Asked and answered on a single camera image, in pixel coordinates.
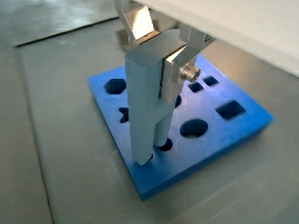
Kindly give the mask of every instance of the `blue foam board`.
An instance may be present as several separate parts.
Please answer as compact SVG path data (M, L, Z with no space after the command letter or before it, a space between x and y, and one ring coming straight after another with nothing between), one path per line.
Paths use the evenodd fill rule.
M111 79L127 78L126 69L122 66L89 78L98 107L143 200L215 161L273 121L262 106L201 55L197 65L202 70L198 84L190 86L191 83L185 82L182 104L173 114L169 133L173 148L161 151L154 146L154 159L143 166L131 156L130 121L121 123L123 113L119 108L127 108L127 89L121 94L109 94L105 88ZM209 129L202 136L186 138L181 129L193 119L206 121Z

